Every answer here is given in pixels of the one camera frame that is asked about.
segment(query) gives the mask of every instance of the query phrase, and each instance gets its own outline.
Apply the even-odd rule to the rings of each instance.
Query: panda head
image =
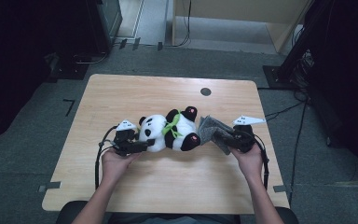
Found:
[[[139,131],[139,141],[145,142],[148,139],[154,139],[155,144],[147,148],[147,151],[157,152],[165,148],[164,129],[167,120],[162,115],[152,115],[147,118],[142,117],[139,120],[141,130]]]

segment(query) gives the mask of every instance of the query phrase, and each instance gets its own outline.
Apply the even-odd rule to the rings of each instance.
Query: gray carpet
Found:
[[[49,182],[92,74],[203,77],[252,80],[267,87],[262,65],[280,65],[284,56],[201,49],[115,47],[89,67],[84,80],[43,83],[10,128],[0,135],[0,223],[54,223],[58,213],[42,209],[40,185]],[[259,91],[265,114],[298,103],[292,91]],[[76,100],[70,106],[63,99]],[[303,105],[268,122],[288,198],[295,174],[292,209],[300,223],[358,223],[358,159],[346,148],[325,145],[324,129],[307,105],[293,173]],[[242,216],[243,223],[255,223]]]

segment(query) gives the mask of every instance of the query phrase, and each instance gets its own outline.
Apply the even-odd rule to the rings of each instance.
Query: person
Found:
[[[257,144],[247,153],[230,148],[238,160],[241,172],[251,192],[256,223],[298,223],[294,213],[287,208],[274,207],[264,188],[261,171],[261,151]],[[141,153],[120,157],[110,148],[102,157],[103,178],[100,187],[88,202],[70,202],[60,212],[57,223],[102,223],[106,207],[119,179]],[[113,214],[109,223],[239,223],[239,216],[202,216],[202,215],[160,215],[158,214]]]

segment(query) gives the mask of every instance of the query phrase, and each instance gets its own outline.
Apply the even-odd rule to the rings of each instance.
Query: green ribbon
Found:
[[[179,132],[174,131],[172,128],[175,126],[180,119],[180,110],[177,110],[178,113],[173,117],[173,120],[171,123],[167,123],[165,127],[162,129],[162,134],[165,135],[167,132],[171,131],[174,138],[177,138],[178,136],[182,136]]]

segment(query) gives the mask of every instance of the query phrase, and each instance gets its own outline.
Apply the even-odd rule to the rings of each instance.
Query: light wood tabletop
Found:
[[[208,88],[209,96],[200,93]],[[218,119],[228,126],[241,115],[264,118],[252,81],[183,77],[93,75],[85,89],[51,182],[43,208],[60,211],[77,200],[87,201],[95,190],[94,164],[98,143],[114,125],[142,116],[166,115],[171,109],[198,109],[200,117]],[[289,207],[267,123],[253,125],[266,145],[269,158],[268,194],[275,206]],[[108,139],[113,139],[111,132]],[[118,183],[107,211],[187,214],[252,214],[251,195],[233,155],[226,156],[209,142],[188,152],[165,148],[144,152]]]

